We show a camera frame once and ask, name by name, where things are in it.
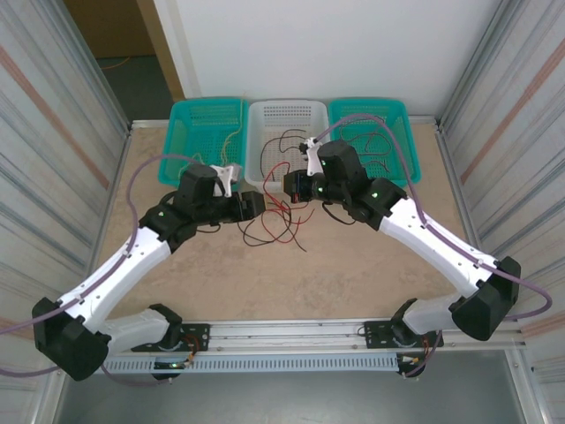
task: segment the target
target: teal basket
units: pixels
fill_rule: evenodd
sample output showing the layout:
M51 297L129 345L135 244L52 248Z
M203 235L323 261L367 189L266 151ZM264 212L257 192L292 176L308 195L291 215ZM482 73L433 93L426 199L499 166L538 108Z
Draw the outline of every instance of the teal basket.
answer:
M331 102L328 109L331 125L353 113L369 113L384 120L403 151L411 180L414 183L420 180L418 154L404 103L391 99L340 99ZM384 177L392 180L397 186L406 186L406 176L392 140L375 122L363 119L344 124L341 130L336 128L331 133L331 140L340 140L340 138L350 140L369 178Z
M248 109L247 101L233 97L177 102L170 111L169 130L162 152L189 156L206 165L237 163L242 167L240 175L243 177ZM225 161L222 149L228 138ZM178 187L185 167L186 161L163 159L159 181Z

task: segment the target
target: white basket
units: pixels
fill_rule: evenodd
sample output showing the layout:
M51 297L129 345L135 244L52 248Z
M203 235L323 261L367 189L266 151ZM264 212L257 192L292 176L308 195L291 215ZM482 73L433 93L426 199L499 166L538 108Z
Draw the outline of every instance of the white basket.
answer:
M288 138L270 142L262 156L261 150L270 140L281 137L287 130L286 137L299 135L307 139L315 137L328 128L328 110L321 102L307 100L275 100L256 102L249 108L247 124L247 151L245 157L245 181L255 186L263 193L263 181L268 172L280 162L289 162L290 171L305 170L305 156L297 148L302 141L300 138ZM322 142L329 140L326 136ZM287 166L275 170L275 181L267 182L266 188L270 193L280 193L283 190L281 180L287 172Z

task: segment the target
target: doorway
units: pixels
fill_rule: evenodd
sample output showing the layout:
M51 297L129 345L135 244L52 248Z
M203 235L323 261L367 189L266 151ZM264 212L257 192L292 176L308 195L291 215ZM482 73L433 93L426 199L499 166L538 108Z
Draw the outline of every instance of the doorway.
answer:
M64 0L129 121L168 119L182 90L152 0Z

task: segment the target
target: black wire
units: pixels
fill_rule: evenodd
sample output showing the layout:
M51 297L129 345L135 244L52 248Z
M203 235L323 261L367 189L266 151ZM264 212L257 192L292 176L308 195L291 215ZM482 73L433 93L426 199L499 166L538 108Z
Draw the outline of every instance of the black wire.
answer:
M345 139L343 137L343 128L347 127L348 125L354 124L356 122L360 122L360 121L365 121L365 119L361 118L361 119L353 120L353 121L348 122L346 125L342 125L340 127L340 130L339 130L340 140L343 140L346 143L351 143L351 142L353 142L353 141L355 141L355 140L357 140L361 137L368 137L367 143L365 144L365 152L364 153L358 153L358 156L386 156L386 155L389 155L390 152L392 152L392 143L390 142L388 137L386 137L384 134L382 134L378 131L360 133L360 134L357 134L355 137L352 137L350 139ZM369 144L371 144L371 141L373 141L373 137L375 137L375 136L381 137L383 140L385 140L387 142L387 144L388 144L388 151L387 152L371 153L371 152L368 151ZM376 159L369 161L369 162L366 162L366 163L361 163L361 165L363 165L363 167L365 168L367 165L370 165L372 163L379 164L382 168L384 168L384 170L387 173L390 173L390 169L388 168L388 166L383 161L379 161L379 160L376 160Z
M222 196L225 197L226 187L223 186L223 182L220 180L220 177L215 178L215 183L220 187L220 192L222 192Z
M299 150L299 148L298 148L298 147L295 147L295 146L291 146L291 147L285 148L285 149L283 150L283 148L282 148L283 139L302 139L302 140L306 140L306 138L305 138L305 137L302 137L301 135L285 135L286 133L288 133L288 132L290 132L290 131L299 131L299 132L301 132L301 133L305 133L305 130L301 130L301 129L299 129L299 128L292 128L292 129L289 129L289 130L286 130L285 132L283 132L280 137L274 137L273 139L267 141L267 142L263 145L263 149L261 150L260 165L259 165L259 166L260 166L260 171L261 171L261 176L263 177L263 179L265 178L265 172L263 172L263 155L265 154L265 149L267 148L267 145L268 145L268 144L272 143L273 141L279 140L279 151L280 151L281 153L285 153L285 152L288 152L289 150L291 150L291 149L293 149L293 148L296 148L296 149L298 149L298 150Z
M279 240L284 234L286 234L287 232L290 232L290 234L292 234L292 238L294 239L294 242L297 244L297 246L300 248L300 250L302 250L303 252L307 253L306 249L304 249L300 243L298 242L295 234L292 232L290 226L292 225L292 212L291 209L289 208L288 203L286 203L286 201L281 202L283 204L283 206L286 206L286 208L288 208L289 210L282 210L283 214L287 214L288 215L288 221L283 217L282 220L284 221L284 224L286 225L286 229L275 239L272 240L262 240L261 238L257 238L255 236L252 236L251 234L248 234L247 231L249 230L249 227L252 225L252 223L255 222L255 220L253 219L251 222L249 222L244 229L241 228L240 223L237 223L237 228L241 231L242 235L243 235L243 241L246 245L248 245L249 247L259 247L259 246L264 246L264 245L270 245L271 243L275 243L277 240ZM258 241L259 243L257 244L251 244L249 243L249 241L247 241L247 238Z
M269 205L275 205L272 201L268 202L267 204L269 204ZM264 246L264 245L269 245L269 244L271 244L271 243L275 243L276 240L274 240L274 239L273 239L273 240L261 240L260 238L257 238L257 237L255 237L255 236L252 236L252 235L250 235L250 234L247 234L247 230L249 230L249 227L250 227L251 224L254 223L254 222L255 222L255 220L252 219L252 221L251 221L250 223L248 223L248 224L245 226L245 229L244 229L244 230L241 229L240 223L237 223L238 229L239 229L239 230L242 232L242 234L243 234L244 243L245 243L246 245L248 245L249 247L259 247L259 246ZM284 230L284 231L281 233L281 235L279 235L276 239L280 239L284 234L286 234L288 231L290 231L290 224L287 223L286 220L284 220L284 223L285 223L285 225L286 225L286 230ZM259 243L258 245L252 245L252 244L249 243L245 238L249 238L249 239L252 239L252 240L255 240L255 241L259 241L260 243Z
M356 223L357 221L353 220L350 223L346 223L344 220L338 218L337 216L335 216L334 214L332 214L329 209L328 209L328 205L332 205L333 203L329 202L329 201L323 201L321 203L321 208L324 209L324 212L326 212L330 218L335 219L338 223L342 223L343 225L353 225L354 223Z
M211 227L216 227L215 230L212 231L208 231L208 230L196 230L197 232L203 232L205 234L216 234L221 228L222 225L221 224L217 224L217 225L210 225Z
M161 197L159 204L163 205L163 204L169 202L176 193L177 193L177 190L175 190L174 192L170 192L170 193L165 194L164 196Z
M290 224L292 223L292 212L291 212L291 208L289 206L289 204L286 201L282 201L281 204L283 206L286 206L287 210L284 210L284 212L287 212L289 214L289 228L290 228ZM294 242L297 244L298 247L300 247L300 250L302 250L305 254L308 253L308 251L306 249L304 249L300 243L298 243L298 239L296 237L296 233L292 233L292 231L290 232L290 234L292 234L292 239L294 240Z

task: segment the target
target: wooden door frame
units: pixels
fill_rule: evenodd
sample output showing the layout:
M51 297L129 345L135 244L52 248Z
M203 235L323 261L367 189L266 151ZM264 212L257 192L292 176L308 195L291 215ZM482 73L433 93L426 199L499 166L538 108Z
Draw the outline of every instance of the wooden door frame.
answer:
M153 43L159 66L161 66L162 74L165 77L167 86L169 87L170 95L173 102L178 102L185 99L183 88L178 78L177 68L173 62L173 57L170 54L169 44L167 38L162 30L159 14L155 8L154 0L137 0L141 16L145 22L149 38Z

